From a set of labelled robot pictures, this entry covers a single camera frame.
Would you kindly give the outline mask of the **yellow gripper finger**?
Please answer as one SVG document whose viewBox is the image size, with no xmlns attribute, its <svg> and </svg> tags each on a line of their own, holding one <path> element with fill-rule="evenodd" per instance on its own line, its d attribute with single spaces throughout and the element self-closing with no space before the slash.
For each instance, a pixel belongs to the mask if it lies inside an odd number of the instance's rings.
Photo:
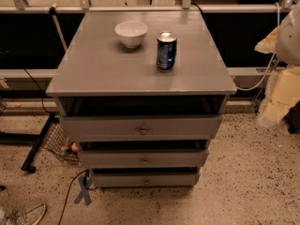
<svg viewBox="0 0 300 225">
<path fill-rule="evenodd" d="M 275 53 L 278 41 L 278 27 L 257 43 L 254 50 L 259 53 Z"/>
<path fill-rule="evenodd" d="M 300 67 L 288 66 L 280 72 L 273 71 L 259 108 L 258 124 L 263 128 L 278 124 L 299 101 Z"/>
</svg>

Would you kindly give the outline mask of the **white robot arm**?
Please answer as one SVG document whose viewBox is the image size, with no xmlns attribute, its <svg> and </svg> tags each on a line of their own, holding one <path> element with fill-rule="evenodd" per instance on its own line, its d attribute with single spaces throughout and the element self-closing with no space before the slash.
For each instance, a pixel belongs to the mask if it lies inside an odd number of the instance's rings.
<svg viewBox="0 0 300 225">
<path fill-rule="evenodd" d="M 254 50 L 274 53 L 279 61 L 287 64 L 281 72 L 271 73 L 259 108 L 259 125 L 270 128 L 300 101 L 300 2 Z"/>
</svg>

